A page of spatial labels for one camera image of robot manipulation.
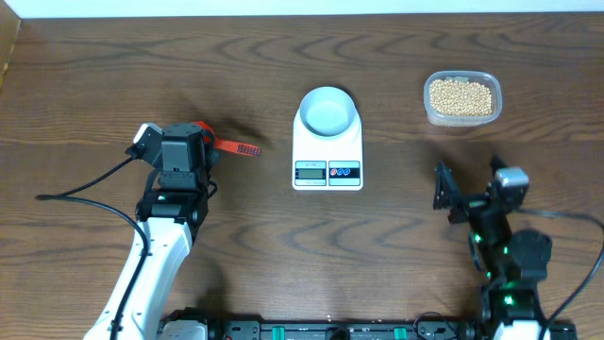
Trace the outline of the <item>red plastic measuring scoop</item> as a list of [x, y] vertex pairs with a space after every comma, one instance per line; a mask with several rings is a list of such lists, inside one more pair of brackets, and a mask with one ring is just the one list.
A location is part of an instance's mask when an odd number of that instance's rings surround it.
[[218, 150], [248, 157], [260, 156], [260, 148], [253, 144], [220, 139], [215, 135], [212, 128], [205, 122], [195, 121], [194, 124], [200, 126], [209, 134], [204, 138], [204, 142], [212, 144]]

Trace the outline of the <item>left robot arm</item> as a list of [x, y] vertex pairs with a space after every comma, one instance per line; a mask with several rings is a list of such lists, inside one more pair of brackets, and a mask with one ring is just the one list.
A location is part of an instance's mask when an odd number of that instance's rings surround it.
[[141, 126], [129, 152], [149, 163], [126, 264], [88, 339], [155, 339], [176, 273], [190, 254], [217, 191], [217, 152], [200, 122]]

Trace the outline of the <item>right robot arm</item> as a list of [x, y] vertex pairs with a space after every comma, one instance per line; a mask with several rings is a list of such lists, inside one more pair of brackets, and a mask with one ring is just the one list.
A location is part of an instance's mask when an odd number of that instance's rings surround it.
[[467, 223], [474, 266], [487, 276], [477, 317], [463, 321], [460, 339], [544, 339], [545, 315], [538, 283], [547, 278], [552, 241], [536, 229], [513, 231], [508, 215], [523, 204], [529, 177], [494, 156], [493, 180], [479, 194], [465, 195], [443, 162], [435, 167], [435, 210], [449, 211], [450, 224]]

